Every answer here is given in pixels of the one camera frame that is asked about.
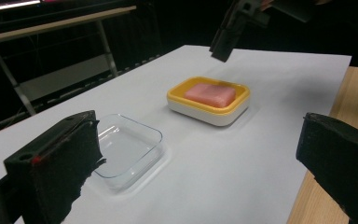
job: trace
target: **wooden plank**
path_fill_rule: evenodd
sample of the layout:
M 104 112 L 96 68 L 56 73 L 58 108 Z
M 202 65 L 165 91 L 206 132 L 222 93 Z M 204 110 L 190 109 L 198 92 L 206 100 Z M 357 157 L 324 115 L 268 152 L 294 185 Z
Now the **wooden plank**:
M 330 116 L 358 129 L 358 67 L 347 70 Z M 348 224 L 348 217 L 307 171 L 287 223 Z
M 61 29 L 69 26 L 78 25 L 85 22 L 103 20 L 109 17 L 119 16 L 135 10 L 136 7 L 120 7 L 103 12 L 93 13 L 81 17 L 76 17 L 64 21 L 55 21 L 51 23 L 41 24 L 37 26 L 27 27 L 20 30 L 9 31 L 0 34 L 0 42 L 7 41 L 14 38 L 19 38 L 27 35 L 42 34 L 48 31 Z

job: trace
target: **pink soap bar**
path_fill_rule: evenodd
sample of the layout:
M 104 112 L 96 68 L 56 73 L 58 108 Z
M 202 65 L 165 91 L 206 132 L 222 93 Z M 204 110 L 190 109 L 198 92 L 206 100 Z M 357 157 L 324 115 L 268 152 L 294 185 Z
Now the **pink soap bar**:
M 205 105 L 223 108 L 235 100 L 235 90 L 227 86 L 199 83 L 185 92 L 185 98 Z

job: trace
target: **white table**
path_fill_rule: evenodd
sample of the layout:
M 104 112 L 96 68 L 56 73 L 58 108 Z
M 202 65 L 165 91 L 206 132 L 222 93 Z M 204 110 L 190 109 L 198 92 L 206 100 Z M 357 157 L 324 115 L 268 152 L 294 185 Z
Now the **white table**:
M 120 113 L 163 133 L 164 158 L 120 194 L 93 175 L 64 223 L 285 223 L 306 173 L 295 157 L 303 116 L 329 114 L 350 59 L 234 50 L 220 63 L 184 46 L 1 131 L 0 178 L 3 159 L 57 121 Z M 166 92 L 193 76 L 247 85 L 249 109 L 221 128 L 171 111 Z

